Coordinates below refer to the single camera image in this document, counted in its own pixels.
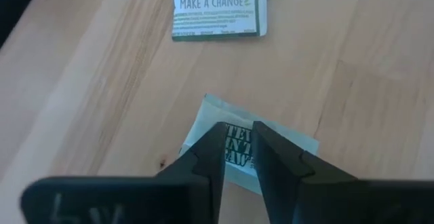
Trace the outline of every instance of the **paper piece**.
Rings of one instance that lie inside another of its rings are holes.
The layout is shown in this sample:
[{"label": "paper piece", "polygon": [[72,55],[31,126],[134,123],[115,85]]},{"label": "paper piece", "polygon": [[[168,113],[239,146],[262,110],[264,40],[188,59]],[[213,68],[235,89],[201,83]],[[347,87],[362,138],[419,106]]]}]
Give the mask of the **paper piece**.
[{"label": "paper piece", "polygon": [[319,143],[314,138],[287,129],[276,122],[270,122],[223,100],[205,95],[180,155],[185,153],[217,122],[226,122],[226,172],[225,180],[261,194],[259,180],[254,169],[250,132],[254,121],[262,121],[267,126],[286,137],[304,150],[316,154]]},{"label": "paper piece", "polygon": [[267,33],[267,0],[174,0],[174,41]]}]

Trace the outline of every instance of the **green paper tag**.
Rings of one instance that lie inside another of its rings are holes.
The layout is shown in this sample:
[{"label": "green paper tag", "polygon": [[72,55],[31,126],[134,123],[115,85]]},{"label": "green paper tag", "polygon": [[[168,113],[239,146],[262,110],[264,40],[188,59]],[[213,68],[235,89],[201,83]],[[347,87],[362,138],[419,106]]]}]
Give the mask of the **green paper tag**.
[{"label": "green paper tag", "polygon": [[267,0],[174,0],[174,41],[267,33]]}]

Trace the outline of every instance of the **wooden table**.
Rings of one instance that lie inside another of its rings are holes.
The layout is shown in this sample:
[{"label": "wooden table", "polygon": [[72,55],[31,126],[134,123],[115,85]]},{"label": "wooden table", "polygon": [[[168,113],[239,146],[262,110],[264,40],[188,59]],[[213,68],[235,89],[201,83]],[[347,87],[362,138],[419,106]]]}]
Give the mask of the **wooden table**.
[{"label": "wooden table", "polygon": [[[0,223],[47,175],[147,176],[207,92],[360,177],[434,177],[434,0],[269,0],[264,38],[174,43],[172,0],[33,0],[0,51]],[[228,184],[221,223],[266,223]]]}]

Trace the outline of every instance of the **wood grain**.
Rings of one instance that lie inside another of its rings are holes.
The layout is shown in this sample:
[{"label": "wood grain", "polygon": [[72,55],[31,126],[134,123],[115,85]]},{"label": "wood grain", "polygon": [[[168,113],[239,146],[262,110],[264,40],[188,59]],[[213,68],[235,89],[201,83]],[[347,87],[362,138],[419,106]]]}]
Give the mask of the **wood grain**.
[{"label": "wood grain", "polygon": [[[171,40],[173,0],[33,0],[0,50],[0,222],[49,175],[148,176],[203,95],[314,136],[360,177],[432,179],[434,0],[269,0],[260,39]],[[221,223],[265,223],[225,185]]]}]

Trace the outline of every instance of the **wooden surface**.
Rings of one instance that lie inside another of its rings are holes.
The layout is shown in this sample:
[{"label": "wooden surface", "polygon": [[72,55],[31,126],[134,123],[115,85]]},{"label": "wooden surface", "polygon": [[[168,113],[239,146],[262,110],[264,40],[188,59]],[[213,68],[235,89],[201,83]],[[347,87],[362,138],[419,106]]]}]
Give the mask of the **wooden surface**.
[{"label": "wooden surface", "polygon": [[[172,0],[33,0],[0,51],[0,223],[48,175],[153,175],[206,92],[360,177],[434,178],[434,0],[269,0],[269,33],[171,40]],[[227,184],[221,223],[266,223]]]}]

